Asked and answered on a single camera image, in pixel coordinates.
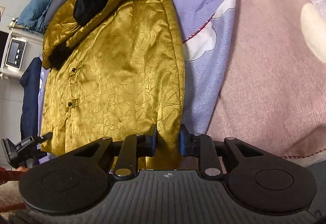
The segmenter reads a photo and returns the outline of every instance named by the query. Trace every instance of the yellow satin coat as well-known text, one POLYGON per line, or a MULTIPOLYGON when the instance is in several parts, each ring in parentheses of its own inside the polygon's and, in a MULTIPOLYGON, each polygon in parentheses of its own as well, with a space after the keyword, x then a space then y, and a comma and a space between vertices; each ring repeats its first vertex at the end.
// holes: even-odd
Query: yellow satin coat
POLYGON ((51 131, 53 138, 42 150, 62 155, 104 136, 118 141, 141 134, 157 123, 159 147, 146 167, 177 168, 185 78, 172 0, 109 0, 84 27, 72 16, 75 2, 57 11, 44 37, 45 68, 58 44, 74 51, 47 79, 42 134, 51 131))

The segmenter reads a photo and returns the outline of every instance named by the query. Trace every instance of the beige fabric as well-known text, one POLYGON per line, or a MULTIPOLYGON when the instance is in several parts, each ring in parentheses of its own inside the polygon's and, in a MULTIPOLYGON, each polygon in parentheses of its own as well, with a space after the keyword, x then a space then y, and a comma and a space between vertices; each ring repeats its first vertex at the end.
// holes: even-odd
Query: beige fabric
POLYGON ((287 158, 326 150, 326 31, 313 8, 310 0, 237 0, 230 59, 207 132, 214 140, 234 136, 287 158))

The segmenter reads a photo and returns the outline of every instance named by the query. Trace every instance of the display screen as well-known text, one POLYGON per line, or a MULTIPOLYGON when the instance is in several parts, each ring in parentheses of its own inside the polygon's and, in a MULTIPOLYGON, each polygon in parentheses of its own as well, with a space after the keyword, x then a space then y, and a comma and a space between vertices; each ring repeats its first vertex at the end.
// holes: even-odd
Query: display screen
POLYGON ((8 62, 9 63, 14 63, 15 62, 15 57, 16 57, 16 54, 17 54, 18 46, 19 46, 19 43, 11 42, 11 47, 10 47, 9 56, 8 56, 8 62))

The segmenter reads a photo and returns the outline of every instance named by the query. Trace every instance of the red stitched edge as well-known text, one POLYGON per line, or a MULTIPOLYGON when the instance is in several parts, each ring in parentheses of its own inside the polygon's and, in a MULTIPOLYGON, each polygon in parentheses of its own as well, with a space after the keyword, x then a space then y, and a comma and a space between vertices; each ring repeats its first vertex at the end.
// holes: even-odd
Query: red stitched edge
POLYGON ((317 152, 315 152, 315 153, 313 153, 313 154, 311 154, 309 156, 283 156, 282 158, 284 158, 284 159, 304 159, 304 158, 312 157, 313 155, 316 155, 316 154, 321 153, 323 151, 326 151, 326 148, 324 148, 324 149, 322 149, 320 151, 317 151, 317 152))
POLYGON ((182 43, 185 43, 185 42, 187 42, 187 41, 189 41, 191 38, 193 38, 193 37, 195 37, 203 28, 205 28, 205 26, 211 21, 211 19, 213 18, 213 16, 214 16, 214 14, 209 18, 209 20, 208 21, 206 21, 205 23, 204 23, 204 25, 203 26, 201 26, 200 28, 199 28, 199 30, 198 31, 196 31, 195 33, 193 33, 192 35, 190 35, 185 41, 183 41, 182 43))

